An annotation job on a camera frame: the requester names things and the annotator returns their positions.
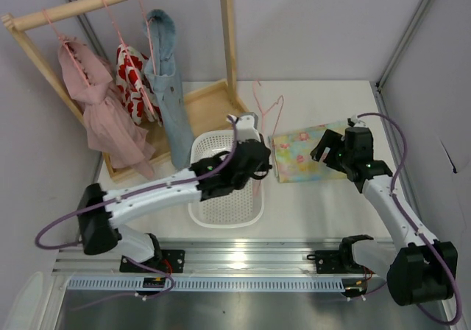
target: pink clothing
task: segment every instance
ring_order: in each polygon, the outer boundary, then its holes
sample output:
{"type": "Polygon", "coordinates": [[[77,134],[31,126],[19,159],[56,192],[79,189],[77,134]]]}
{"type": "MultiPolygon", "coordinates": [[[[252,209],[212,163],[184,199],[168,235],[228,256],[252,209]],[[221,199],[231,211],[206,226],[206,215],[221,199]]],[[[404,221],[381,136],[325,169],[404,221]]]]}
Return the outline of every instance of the pink clothing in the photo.
{"type": "Polygon", "coordinates": [[[114,168],[131,166],[150,179],[154,170],[149,162],[155,148],[146,142],[147,130],[137,127],[118,101],[119,90],[109,68],[85,44],[65,39],[88,83],[77,71],[64,45],[59,48],[65,86],[72,99],[84,109],[88,146],[110,154],[114,168]]]}

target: white wall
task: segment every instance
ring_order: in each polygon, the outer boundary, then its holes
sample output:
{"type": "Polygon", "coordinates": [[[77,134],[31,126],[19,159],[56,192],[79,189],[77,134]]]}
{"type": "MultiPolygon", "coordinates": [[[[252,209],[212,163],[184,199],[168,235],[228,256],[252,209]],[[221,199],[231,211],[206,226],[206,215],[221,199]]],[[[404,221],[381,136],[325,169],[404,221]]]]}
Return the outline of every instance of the white wall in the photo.
{"type": "Polygon", "coordinates": [[[408,137],[407,169],[421,215],[458,248],[457,279],[471,325],[470,10],[471,0],[435,1],[384,98],[408,137]]]}
{"type": "MultiPolygon", "coordinates": [[[[234,0],[238,78],[377,80],[419,0],[234,0]]],[[[219,0],[144,0],[175,20],[186,80],[225,76],[219,0]]],[[[124,39],[141,51],[136,0],[112,6],[124,39]]],[[[118,38],[104,10],[90,20],[114,61],[118,38]]]]}
{"type": "MultiPolygon", "coordinates": [[[[63,0],[0,0],[0,13],[22,15],[63,0]]],[[[76,21],[58,27],[79,35],[76,21]]],[[[57,66],[57,40],[48,27],[31,31],[57,66]]],[[[0,27],[0,328],[15,296],[35,271],[50,272],[56,252],[38,250],[36,233],[77,207],[98,155],[85,130],[0,27]]],[[[76,223],[61,226],[49,243],[71,241],[76,223]]]]}

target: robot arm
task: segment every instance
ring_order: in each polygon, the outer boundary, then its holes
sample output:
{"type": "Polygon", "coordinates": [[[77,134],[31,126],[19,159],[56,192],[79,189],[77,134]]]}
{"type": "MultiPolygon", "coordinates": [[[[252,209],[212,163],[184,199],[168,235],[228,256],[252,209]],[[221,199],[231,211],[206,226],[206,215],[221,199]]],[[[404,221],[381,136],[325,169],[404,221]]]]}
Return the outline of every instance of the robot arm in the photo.
{"type": "Polygon", "coordinates": [[[407,212],[407,220],[394,203],[391,194],[392,172],[384,161],[373,158],[373,137],[363,122],[349,119],[345,135],[326,130],[321,141],[311,152],[315,161],[321,161],[332,169],[343,172],[357,190],[375,207],[391,234],[395,252],[381,247],[370,236],[345,238],[340,254],[347,269],[368,267],[387,280],[389,291],[397,304],[404,306],[448,299],[453,290],[447,276],[433,257],[419,233],[432,241],[453,276],[456,275],[457,252],[451,242],[440,242],[414,213],[400,195],[397,199],[407,212]]]}
{"type": "Polygon", "coordinates": [[[126,223],[170,206],[225,196],[244,188],[251,178],[266,177],[272,168],[270,150],[255,129],[257,116],[248,113],[233,119],[238,142],[232,159],[218,172],[216,167],[222,164],[227,151],[203,158],[171,177],[129,189],[105,192],[99,184],[87,187],[80,208],[114,202],[78,216],[84,253],[97,255],[113,250],[140,263],[152,259],[160,262],[162,254],[155,236],[137,232],[126,223]]]}

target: wooden tray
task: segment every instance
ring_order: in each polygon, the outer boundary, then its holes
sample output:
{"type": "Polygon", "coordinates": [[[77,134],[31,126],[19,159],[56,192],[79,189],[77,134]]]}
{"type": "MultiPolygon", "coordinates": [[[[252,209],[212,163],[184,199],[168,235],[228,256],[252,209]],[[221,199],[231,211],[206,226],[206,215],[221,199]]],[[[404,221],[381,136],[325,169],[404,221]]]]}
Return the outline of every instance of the wooden tray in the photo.
{"type": "MultiPolygon", "coordinates": [[[[226,80],[220,80],[208,87],[186,94],[184,96],[185,107],[195,137],[208,131],[229,128],[230,124],[226,120],[228,114],[246,113],[248,110],[245,104],[237,96],[235,98],[236,101],[231,100],[226,80]]],[[[155,153],[150,161],[151,164],[170,160],[170,146],[165,129],[156,122],[146,122],[141,127],[149,131],[146,140],[155,148],[155,153]]],[[[137,174],[133,168],[113,168],[110,156],[107,153],[103,153],[103,159],[111,179],[115,182],[137,174]]]]}

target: pink hanger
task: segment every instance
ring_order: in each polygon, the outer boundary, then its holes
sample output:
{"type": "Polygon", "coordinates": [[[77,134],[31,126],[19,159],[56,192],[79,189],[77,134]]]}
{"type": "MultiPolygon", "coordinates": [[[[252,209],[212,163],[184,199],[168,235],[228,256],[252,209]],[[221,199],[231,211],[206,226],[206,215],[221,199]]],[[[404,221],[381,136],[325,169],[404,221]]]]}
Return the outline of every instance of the pink hanger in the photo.
{"type": "Polygon", "coordinates": [[[257,97],[257,90],[255,88],[255,84],[258,83],[258,85],[261,87],[262,84],[260,83],[259,80],[255,80],[252,82],[252,92],[253,92],[253,96],[255,98],[255,101],[257,102],[257,107],[258,107],[258,110],[260,111],[260,113],[262,114],[262,134],[264,134],[264,130],[265,130],[265,116],[275,107],[276,104],[280,104],[280,100],[281,100],[281,107],[280,107],[280,111],[278,112],[278,117],[277,117],[277,121],[275,123],[275,127],[273,128],[273,134],[272,136],[275,135],[275,132],[277,130],[277,126],[278,126],[278,121],[280,120],[280,115],[281,115],[281,111],[283,110],[283,106],[285,104],[285,97],[283,95],[279,96],[278,99],[276,100],[276,102],[274,102],[272,104],[272,106],[270,108],[268,108],[266,111],[263,111],[262,107],[261,107],[261,104],[258,100],[258,97],[257,97]]]}
{"type": "Polygon", "coordinates": [[[90,87],[91,84],[90,84],[90,80],[87,78],[87,76],[85,75],[85,73],[83,72],[83,69],[82,67],[80,67],[80,64],[79,62],[77,61],[77,59],[75,58],[74,54],[72,54],[71,50],[69,49],[67,43],[65,42],[64,40],[64,37],[59,33],[59,31],[57,30],[57,28],[55,27],[55,25],[52,23],[49,15],[47,14],[46,10],[43,9],[43,14],[44,14],[44,17],[46,17],[47,21],[49,22],[49,24],[51,25],[52,29],[54,30],[54,32],[56,33],[57,35],[57,39],[59,39],[59,41],[62,43],[62,45],[64,46],[65,50],[67,51],[68,55],[71,57],[72,59],[72,62],[74,63],[75,67],[77,68],[77,70],[79,71],[80,73],[80,76],[82,77],[82,79],[84,80],[85,84],[87,85],[87,87],[90,87]]]}
{"type": "Polygon", "coordinates": [[[144,5],[142,3],[142,0],[138,0],[138,1],[139,1],[139,6],[141,7],[142,17],[144,18],[146,22],[147,38],[149,39],[150,56],[152,58],[152,67],[154,68],[154,75],[157,76],[157,69],[155,68],[155,59],[154,59],[154,44],[152,44],[152,39],[150,38],[149,21],[147,20],[146,11],[144,10],[144,5]]]}
{"type": "Polygon", "coordinates": [[[121,42],[121,45],[123,46],[123,49],[124,49],[124,52],[126,52],[126,56],[127,58],[129,59],[129,61],[131,62],[131,66],[132,68],[134,69],[137,77],[138,77],[138,81],[139,83],[141,84],[141,89],[139,90],[141,93],[142,93],[142,97],[144,98],[144,101],[148,107],[148,109],[150,110],[151,114],[152,115],[155,115],[155,112],[154,112],[154,107],[152,107],[152,104],[149,100],[149,96],[147,96],[147,93],[146,93],[146,90],[144,89],[144,85],[142,83],[142,80],[141,80],[141,77],[139,76],[139,70],[137,70],[137,68],[135,67],[134,65],[134,62],[132,61],[132,58],[131,58],[131,54],[129,52],[129,50],[127,49],[127,45],[126,43],[124,42],[123,40],[123,37],[121,36],[121,32],[119,31],[119,28],[118,28],[118,25],[116,24],[115,22],[115,18],[113,17],[113,14],[111,13],[111,10],[110,8],[108,7],[107,3],[105,0],[102,0],[103,2],[103,5],[105,6],[106,8],[106,11],[108,11],[108,15],[110,16],[111,18],[111,24],[113,25],[113,27],[115,28],[116,32],[118,33],[118,37],[119,37],[119,41],[121,42]]]}

